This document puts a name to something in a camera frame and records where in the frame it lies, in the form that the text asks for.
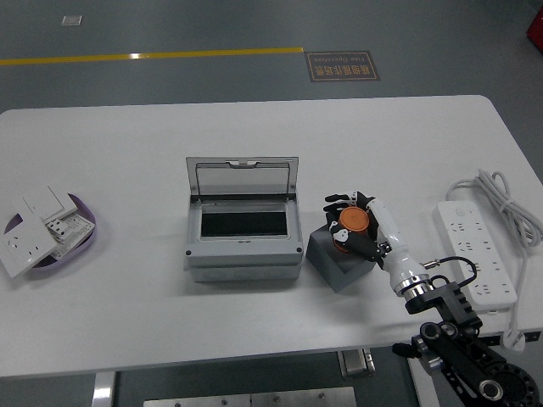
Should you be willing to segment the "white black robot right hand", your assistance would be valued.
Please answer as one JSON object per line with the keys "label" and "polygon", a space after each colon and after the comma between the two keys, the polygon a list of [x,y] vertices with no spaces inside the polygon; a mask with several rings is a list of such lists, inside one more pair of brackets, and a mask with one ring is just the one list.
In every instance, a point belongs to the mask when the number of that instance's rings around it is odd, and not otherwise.
{"label": "white black robot right hand", "polygon": [[357,191],[332,194],[325,201],[327,228],[338,250],[379,265],[399,297],[409,300],[431,290],[428,273],[409,254],[382,201]]}

